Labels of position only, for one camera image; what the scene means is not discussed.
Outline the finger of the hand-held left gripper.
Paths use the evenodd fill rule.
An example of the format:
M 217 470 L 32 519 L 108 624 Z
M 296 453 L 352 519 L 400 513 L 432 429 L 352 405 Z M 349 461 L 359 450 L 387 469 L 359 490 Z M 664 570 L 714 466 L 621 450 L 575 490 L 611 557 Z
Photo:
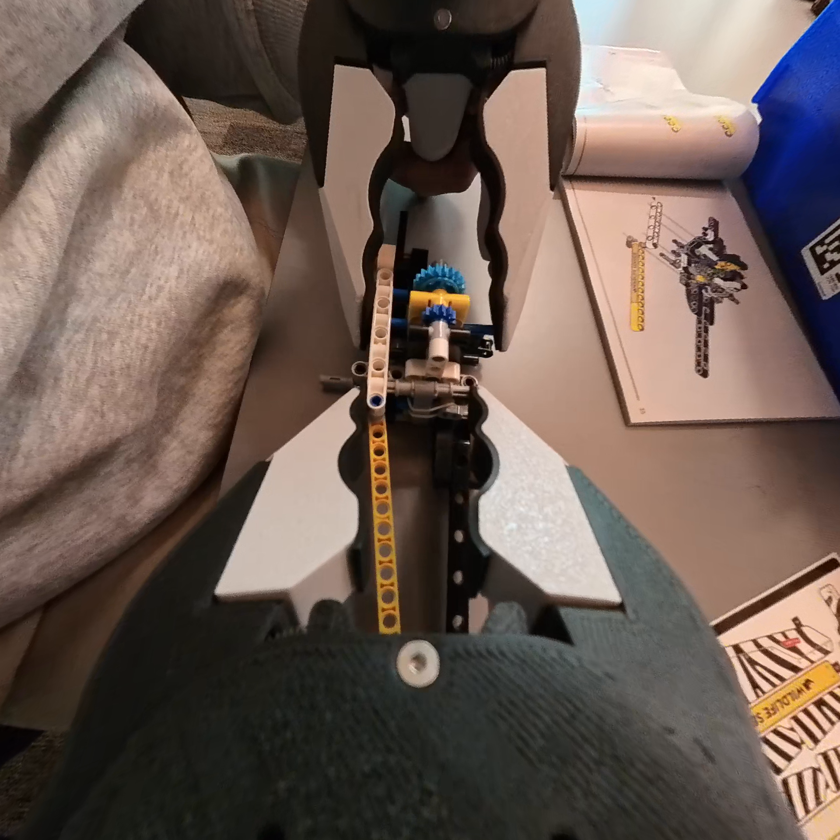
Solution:
M 511 70 L 483 102 L 479 174 L 495 344 L 510 348 L 552 200 L 547 71 Z
M 353 345 L 364 347 L 364 249 L 374 231 L 370 189 L 376 163 L 392 140 L 395 104 L 371 70 L 336 65 L 328 149 L 318 194 L 339 299 Z

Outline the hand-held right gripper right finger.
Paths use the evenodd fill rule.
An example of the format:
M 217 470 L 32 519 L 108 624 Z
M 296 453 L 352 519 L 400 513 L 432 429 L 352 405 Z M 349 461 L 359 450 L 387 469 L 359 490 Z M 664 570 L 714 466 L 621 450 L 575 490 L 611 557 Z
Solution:
M 491 446 L 477 531 L 490 558 L 480 593 L 523 608 L 614 608 L 622 597 L 566 461 L 487 388 L 479 430 Z

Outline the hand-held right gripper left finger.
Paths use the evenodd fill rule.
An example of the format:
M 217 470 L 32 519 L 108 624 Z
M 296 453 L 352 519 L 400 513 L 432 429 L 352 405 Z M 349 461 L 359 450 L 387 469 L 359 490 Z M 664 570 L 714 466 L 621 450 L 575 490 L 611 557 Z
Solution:
M 282 602 L 308 625 L 316 604 L 351 598 L 361 574 L 365 418 L 353 387 L 266 462 L 216 584 L 220 602 Z

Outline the yellow lego beam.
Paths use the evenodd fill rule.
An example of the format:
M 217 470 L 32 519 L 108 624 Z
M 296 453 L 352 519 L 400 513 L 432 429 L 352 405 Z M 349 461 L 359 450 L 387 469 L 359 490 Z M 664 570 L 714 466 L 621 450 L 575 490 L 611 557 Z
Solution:
M 384 417 L 377 417 L 369 422 L 368 441 L 378 629 L 381 635 L 398 635 L 401 632 L 400 595 L 396 568 L 389 439 Z

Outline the lego gear assembly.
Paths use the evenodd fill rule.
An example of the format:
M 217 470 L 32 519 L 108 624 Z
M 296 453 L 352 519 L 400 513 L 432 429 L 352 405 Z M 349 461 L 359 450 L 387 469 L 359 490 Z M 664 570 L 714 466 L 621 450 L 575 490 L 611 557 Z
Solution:
M 426 250 L 405 250 L 407 212 L 400 212 L 395 245 L 383 245 L 377 258 L 377 295 L 366 361 L 349 376 L 322 375 L 325 392 L 344 394 L 359 387 L 364 397 L 368 480 L 364 536 L 373 556 L 369 422 L 384 417 L 390 427 L 412 422 L 431 438 L 433 485 L 447 493 L 445 631 L 469 630 L 469 603 L 487 570 L 487 560 L 469 534 L 470 513 L 480 477 L 492 458 L 476 454 L 474 430 L 480 419 L 478 382 L 469 370 L 494 351 L 491 328 L 469 322 L 470 297 L 460 271 L 443 261 L 430 263 Z

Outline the lego instruction booklet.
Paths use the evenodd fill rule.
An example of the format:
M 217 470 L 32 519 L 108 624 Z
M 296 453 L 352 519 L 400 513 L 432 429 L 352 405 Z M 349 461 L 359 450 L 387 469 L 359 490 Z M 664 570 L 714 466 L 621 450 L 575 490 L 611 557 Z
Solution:
M 628 425 L 838 418 L 729 186 L 760 121 L 665 53 L 582 48 L 563 201 Z

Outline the grey sweatshirt sleeve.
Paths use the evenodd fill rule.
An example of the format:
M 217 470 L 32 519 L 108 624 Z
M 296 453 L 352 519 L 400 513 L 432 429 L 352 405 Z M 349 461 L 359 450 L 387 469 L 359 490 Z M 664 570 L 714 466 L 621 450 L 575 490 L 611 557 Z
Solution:
M 270 282 L 134 2 L 2 2 L 2 626 L 213 468 Z

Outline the blue plastic bin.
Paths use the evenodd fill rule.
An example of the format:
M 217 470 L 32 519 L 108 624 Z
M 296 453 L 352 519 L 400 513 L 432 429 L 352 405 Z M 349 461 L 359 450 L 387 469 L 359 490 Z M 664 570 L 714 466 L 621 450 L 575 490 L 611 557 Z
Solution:
M 828 381 L 839 393 L 839 2 L 752 98 L 759 145 L 742 176 Z

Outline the zebra striped sticker sheet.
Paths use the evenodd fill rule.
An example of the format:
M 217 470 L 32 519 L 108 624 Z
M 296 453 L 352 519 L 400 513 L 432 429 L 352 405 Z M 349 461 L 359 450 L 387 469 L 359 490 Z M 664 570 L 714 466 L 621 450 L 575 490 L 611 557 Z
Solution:
M 711 624 L 806 838 L 839 838 L 839 559 L 833 553 Z

